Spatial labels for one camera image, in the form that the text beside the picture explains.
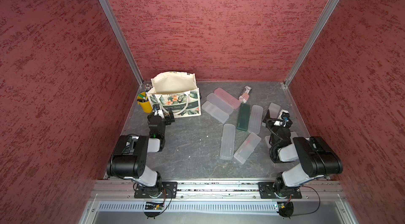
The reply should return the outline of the clear ribbed pencil case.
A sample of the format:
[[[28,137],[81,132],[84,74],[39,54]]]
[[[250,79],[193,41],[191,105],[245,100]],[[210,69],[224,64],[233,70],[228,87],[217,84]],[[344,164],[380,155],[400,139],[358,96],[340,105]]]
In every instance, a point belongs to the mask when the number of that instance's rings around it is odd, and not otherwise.
[[[253,105],[250,114],[250,120],[248,124],[248,131],[259,135],[262,124],[263,108],[259,105]]]

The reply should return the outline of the green pencil case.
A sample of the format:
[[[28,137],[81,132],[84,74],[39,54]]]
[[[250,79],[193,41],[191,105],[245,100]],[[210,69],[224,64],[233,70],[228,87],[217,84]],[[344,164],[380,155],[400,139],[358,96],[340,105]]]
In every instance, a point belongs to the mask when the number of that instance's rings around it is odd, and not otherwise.
[[[247,131],[250,121],[251,106],[249,104],[241,104],[239,107],[236,128],[241,131]]]

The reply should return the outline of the floral canvas tote bag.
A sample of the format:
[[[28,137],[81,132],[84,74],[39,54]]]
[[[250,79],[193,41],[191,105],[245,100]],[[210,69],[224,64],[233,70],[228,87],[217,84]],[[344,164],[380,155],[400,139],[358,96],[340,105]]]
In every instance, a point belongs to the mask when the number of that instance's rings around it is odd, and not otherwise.
[[[200,91],[196,76],[186,72],[164,72],[151,79],[152,88],[146,92],[151,106],[174,118],[201,115]]]

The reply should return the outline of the pink pencil case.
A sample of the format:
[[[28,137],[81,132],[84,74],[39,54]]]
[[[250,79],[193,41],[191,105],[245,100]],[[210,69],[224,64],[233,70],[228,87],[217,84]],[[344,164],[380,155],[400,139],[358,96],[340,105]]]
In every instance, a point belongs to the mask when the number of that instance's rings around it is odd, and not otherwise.
[[[241,102],[234,96],[232,96],[227,91],[222,88],[217,88],[214,90],[214,94],[217,95],[220,99],[230,105],[234,110],[238,109],[241,105]]]

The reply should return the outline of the large white pencil case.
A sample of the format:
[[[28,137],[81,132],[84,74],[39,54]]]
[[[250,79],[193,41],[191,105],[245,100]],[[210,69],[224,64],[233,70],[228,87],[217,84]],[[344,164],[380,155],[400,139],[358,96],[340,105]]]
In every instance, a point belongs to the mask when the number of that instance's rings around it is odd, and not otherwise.
[[[206,101],[202,106],[202,110],[208,113],[210,116],[225,124],[225,122],[229,119],[229,115],[218,108],[216,105],[212,104],[210,101]]]

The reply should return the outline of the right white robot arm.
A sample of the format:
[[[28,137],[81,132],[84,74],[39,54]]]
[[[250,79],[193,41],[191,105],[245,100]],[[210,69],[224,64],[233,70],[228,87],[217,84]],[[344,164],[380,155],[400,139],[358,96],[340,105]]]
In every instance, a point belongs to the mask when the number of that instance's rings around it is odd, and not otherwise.
[[[276,197],[288,198],[309,181],[343,172],[341,159],[322,137],[292,138],[292,121],[286,118],[267,118],[264,123],[271,133],[269,155],[273,163],[299,162],[277,175],[273,184]]]

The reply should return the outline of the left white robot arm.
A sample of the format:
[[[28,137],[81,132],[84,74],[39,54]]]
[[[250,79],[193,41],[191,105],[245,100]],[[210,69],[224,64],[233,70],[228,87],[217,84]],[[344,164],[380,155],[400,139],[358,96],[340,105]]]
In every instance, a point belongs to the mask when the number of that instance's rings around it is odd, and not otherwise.
[[[172,112],[148,115],[149,135],[119,137],[107,165],[107,175],[134,182],[135,198],[164,199],[176,197],[176,182],[163,182],[159,172],[146,165],[147,154],[161,152],[165,146],[166,126],[175,121]]]

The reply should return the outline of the yellow pen cup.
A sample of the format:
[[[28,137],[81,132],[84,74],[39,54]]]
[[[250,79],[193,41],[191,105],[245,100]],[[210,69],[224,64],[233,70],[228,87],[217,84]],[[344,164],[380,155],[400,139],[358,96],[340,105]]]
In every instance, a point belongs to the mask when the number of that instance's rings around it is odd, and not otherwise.
[[[151,103],[147,97],[147,92],[151,90],[151,88],[152,88],[151,83],[145,83],[143,92],[139,93],[137,96],[137,103],[140,105],[140,107],[145,113],[151,113],[153,110]]]

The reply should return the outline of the flag pattern can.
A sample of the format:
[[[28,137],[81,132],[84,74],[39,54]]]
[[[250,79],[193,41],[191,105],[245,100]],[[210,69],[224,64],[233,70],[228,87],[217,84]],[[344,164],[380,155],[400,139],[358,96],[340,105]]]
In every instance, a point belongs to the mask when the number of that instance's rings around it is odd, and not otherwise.
[[[238,100],[239,100],[241,103],[245,104],[245,103],[248,101],[248,99],[250,98],[250,93],[251,93],[251,91],[252,91],[252,88],[251,88],[251,87],[245,86],[244,89],[242,90],[242,93],[241,93],[241,95],[239,96]]]

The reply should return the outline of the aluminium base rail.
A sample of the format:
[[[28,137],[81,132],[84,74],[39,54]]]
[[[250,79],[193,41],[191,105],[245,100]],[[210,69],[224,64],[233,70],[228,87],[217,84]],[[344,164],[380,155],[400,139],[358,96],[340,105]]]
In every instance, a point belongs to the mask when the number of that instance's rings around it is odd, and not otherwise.
[[[124,180],[98,180],[80,219],[94,224],[101,212],[214,213],[278,216],[282,205],[292,203],[293,217],[332,215],[343,224],[357,219],[338,181],[315,180],[278,198],[271,179],[166,180],[163,192],[151,197],[142,187]]]

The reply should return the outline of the left corner aluminium post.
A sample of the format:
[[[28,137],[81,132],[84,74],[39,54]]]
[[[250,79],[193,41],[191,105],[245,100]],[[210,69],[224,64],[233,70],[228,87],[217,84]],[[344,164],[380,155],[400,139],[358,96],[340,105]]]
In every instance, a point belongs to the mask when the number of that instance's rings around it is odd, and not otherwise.
[[[117,38],[117,41],[118,41],[118,43],[119,43],[119,45],[121,47],[122,52],[124,53],[124,55],[125,55],[125,57],[127,59],[128,64],[129,64],[129,66],[130,66],[130,68],[131,68],[131,70],[132,70],[132,72],[133,72],[133,74],[134,74],[134,76],[135,76],[135,78],[136,78],[136,80],[138,82],[138,85],[140,87],[142,87],[143,84],[144,84],[144,79],[141,76],[141,72],[140,72],[140,70],[138,68],[138,65],[137,65],[137,63],[135,61],[135,58],[134,58],[134,56],[133,56],[133,54],[132,54],[132,52],[130,50],[130,47],[129,47],[127,41],[126,41],[126,38],[125,38],[125,36],[124,36],[124,34],[122,32],[120,24],[119,24],[119,22],[118,22],[118,20],[117,20],[117,18],[115,16],[115,13],[113,11],[113,8],[112,8],[109,0],[98,0],[98,1],[99,1],[100,5],[102,7],[102,10],[103,10],[108,22],[110,23],[110,26],[111,26],[111,28],[112,28],[112,30],[113,30],[116,38]]]

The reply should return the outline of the corner aluminium post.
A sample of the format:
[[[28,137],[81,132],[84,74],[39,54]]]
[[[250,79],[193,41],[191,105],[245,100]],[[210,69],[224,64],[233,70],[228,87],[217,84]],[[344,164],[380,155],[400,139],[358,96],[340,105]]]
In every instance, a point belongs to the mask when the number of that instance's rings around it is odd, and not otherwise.
[[[129,47],[127,41],[126,41],[126,38],[125,38],[125,36],[124,36],[124,34],[122,32],[120,24],[119,24],[119,22],[118,22],[118,20],[117,20],[117,18],[115,16],[115,13],[113,11],[113,8],[112,8],[109,0],[98,0],[98,1],[99,1],[100,5],[102,7],[102,10],[103,10],[108,22],[110,23],[110,26],[111,26],[111,28],[112,28],[112,30],[113,30],[116,38],[117,38],[117,41],[118,41],[118,43],[119,43],[119,45],[121,47],[122,52],[124,53],[124,55],[125,55],[125,57],[127,59],[128,64],[129,64],[129,66],[130,66],[130,68],[131,68],[131,70],[132,70],[132,72],[133,72],[133,74],[134,74],[134,76],[135,76],[135,78],[136,78],[136,80],[138,82],[138,85],[140,87],[142,87],[143,84],[144,84],[144,79],[141,76],[141,72],[140,72],[140,70],[138,68],[138,65],[137,65],[137,63],[135,61],[135,58],[134,58],[134,56],[133,56],[133,54],[132,54],[132,52],[130,50],[130,47]]]
[[[291,82],[293,81],[295,75],[297,74],[299,68],[305,61],[306,57],[308,56],[311,48],[315,44],[318,36],[320,35],[321,31],[323,30],[324,26],[328,22],[329,18],[331,17],[332,13],[334,12],[336,6],[340,0],[328,0],[325,7],[323,8],[315,26],[313,27],[306,43],[304,44],[302,50],[300,51],[295,63],[293,64],[290,72],[288,73],[286,79],[283,82],[284,88],[287,89]]]

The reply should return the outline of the right corner aluminium post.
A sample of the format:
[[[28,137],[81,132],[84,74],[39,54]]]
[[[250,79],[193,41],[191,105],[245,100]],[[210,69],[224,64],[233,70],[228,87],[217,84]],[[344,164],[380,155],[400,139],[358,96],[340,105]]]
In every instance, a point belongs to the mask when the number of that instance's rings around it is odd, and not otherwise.
[[[291,82],[293,81],[295,75],[297,74],[299,68],[305,61],[306,57],[308,56],[311,48],[315,44],[318,36],[320,35],[321,31],[323,30],[324,26],[328,22],[329,18],[331,17],[332,13],[334,12],[336,6],[340,0],[328,0],[325,7],[323,8],[315,26],[313,27],[306,43],[304,44],[302,50],[300,51],[295,63],[293,64],[290,72],[288,73],[286,79],[283,82],[284,88],[287,89]]]

